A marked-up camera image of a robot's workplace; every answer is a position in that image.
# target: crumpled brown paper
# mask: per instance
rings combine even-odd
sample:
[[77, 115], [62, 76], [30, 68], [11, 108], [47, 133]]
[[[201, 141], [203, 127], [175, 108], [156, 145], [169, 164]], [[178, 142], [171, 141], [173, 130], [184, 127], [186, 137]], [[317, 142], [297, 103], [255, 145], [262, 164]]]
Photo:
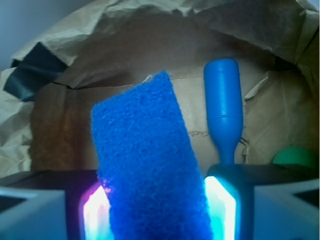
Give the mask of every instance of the crumpled brown paper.
[[[72, 89], [51, 83], [37, 95], [32, 167], [95, 169], [93, 104], [166, 70], [205, 175], [219, 156], [208, 135], [203, 67], [218, 58], [239, 63], [246, 114], [237, 163], [269, 163], [285, 147], [318, 151], [319, 128], [310, 127], [319, 126], [310, 94], [319, 96], [318, 27], [319, 12], [303, 0], [95, 1], [13, 56], [23, 59], [41, 41], [70, 65], [56, 82]], [[307, 81], [296, 70], [274, 73], [275, 56], [297, 64]]]

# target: blue plastic object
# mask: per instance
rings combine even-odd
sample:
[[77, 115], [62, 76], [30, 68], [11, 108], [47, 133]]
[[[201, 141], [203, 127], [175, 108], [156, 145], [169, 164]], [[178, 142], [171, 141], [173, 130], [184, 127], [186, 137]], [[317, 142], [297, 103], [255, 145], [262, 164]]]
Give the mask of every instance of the blue plastic object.
[[238, 63], [218, 59], [204, 67], [208, 129], [221, 164], [235, 163], [235, 150], [244, 126]]

